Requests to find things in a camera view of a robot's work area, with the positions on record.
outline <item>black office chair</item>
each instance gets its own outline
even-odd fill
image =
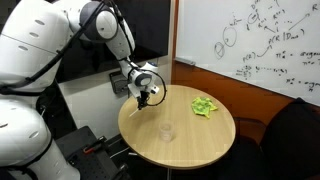
[[[320,115],[298,98],[271,120],[259,145],[237,136],[216,179],[320,179],[319,137]]]

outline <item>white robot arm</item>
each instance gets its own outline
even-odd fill
[[[33,179],[80,179],[42,117],[30,108],[53,82],[59,60],[77,38],[106,43],[131,82],[128,87],[138,109],[148,105],[150,93],[159,91],[154,84],[157,67],[146,63],[140,68],[130,61],[132,34],[112,1],[21,0],[0,35],[0,167],[23,168]],[[26,103],[15,100],[20,97]]]

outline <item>wooden table top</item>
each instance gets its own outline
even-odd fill
[[[119,129],[125,142],[144,159],[172,169],[195,169],[214,163],[231,147],[235,138],[233,118],[217,99],[200,90],[167,85],[167,97],[158,106],[148,106],[131,117],[136,99],[129,98],[119,112]],[[151,95],[149,104],[159,102],[163,89]],[[210,119],[195,115],[191,104],[196,97],[208,97],[218,110]],[[159,124],[171,121],[174,136],[170,142],[159,137]]]

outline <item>transparent cup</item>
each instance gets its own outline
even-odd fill
[[[159,136],[160,139],[165,142],[170,142],[173,139],[173,123],[170,121],[164,121],[159,124]]]

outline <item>green towel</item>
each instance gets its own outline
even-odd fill
[[[212,104],[211,99],[197,97],[192,101],[192,109],[195,114],[204,115],[209,119],[210,111],[217,110],[218,108]]]

